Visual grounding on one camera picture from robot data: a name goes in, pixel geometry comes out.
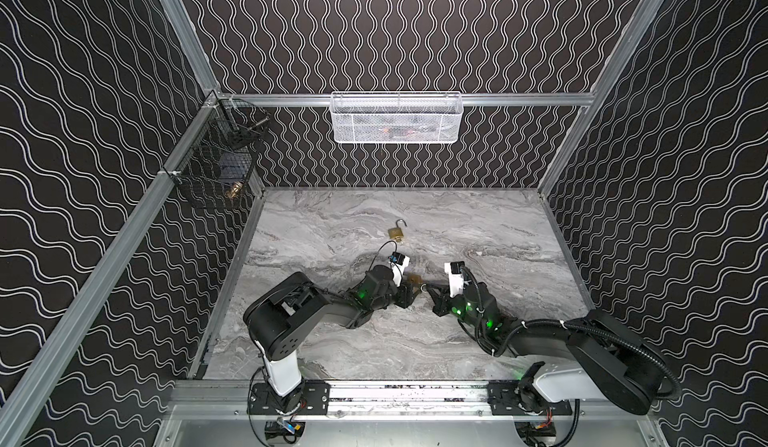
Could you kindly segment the small brass padlock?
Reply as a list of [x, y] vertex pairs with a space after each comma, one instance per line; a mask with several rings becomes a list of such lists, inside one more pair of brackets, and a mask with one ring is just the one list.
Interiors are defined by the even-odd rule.
[[407, 222], [399, 218], [395, 221], [395, 226], [389, 228], [387, 233], [390, 240], [395, 242], [402, 242], [405, 238], [404, 229], [408, 226]]

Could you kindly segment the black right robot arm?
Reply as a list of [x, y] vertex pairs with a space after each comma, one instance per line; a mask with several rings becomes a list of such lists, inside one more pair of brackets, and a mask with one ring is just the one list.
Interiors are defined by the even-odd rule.
[[592, 309], [566, 321], [523, 320], [502, 313], [485, 288], [456, 296], [445, 285], [421, 289], [431, 297], [434, 313], [455, 317], [484, 353], [536, 357], [514, 390], [525, 412], [540, 413], [563, 401], [604, 399], [645, 415], [653, 402], [681, 392], [662, 354], [602, 311]]

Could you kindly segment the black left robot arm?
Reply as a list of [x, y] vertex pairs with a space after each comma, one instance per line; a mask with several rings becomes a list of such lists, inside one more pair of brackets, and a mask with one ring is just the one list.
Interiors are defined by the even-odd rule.
[[398, 264], [375, 265], [343, 292], [327, 291], [295, 272], [243, 313], [248, 335], [263, 356], [267, 382], [284, 399], [302, 385], [296, 351], [321, 323], [357, 329], [392, 305], [409, 307], [420, 284]]

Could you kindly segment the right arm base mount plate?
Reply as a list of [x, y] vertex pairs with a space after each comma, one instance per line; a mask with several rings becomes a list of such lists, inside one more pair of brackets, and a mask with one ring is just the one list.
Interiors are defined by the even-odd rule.
[[487, 385], [487, 394], [488, 404], [494, 416], [573, 414], [568, 401], [547, 401], [532, 386], [520, 386], [519, 381], [491, 381]]

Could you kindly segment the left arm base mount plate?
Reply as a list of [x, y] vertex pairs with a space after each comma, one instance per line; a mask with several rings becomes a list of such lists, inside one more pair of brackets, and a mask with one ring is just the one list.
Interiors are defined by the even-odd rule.
[[279, 396], [269, 383], [254, 383], [248, 394], [247, 413], [251, 416], [325, 415], [329, 399], [330, 385], [321, 380], [305, 380], [285, 396]]

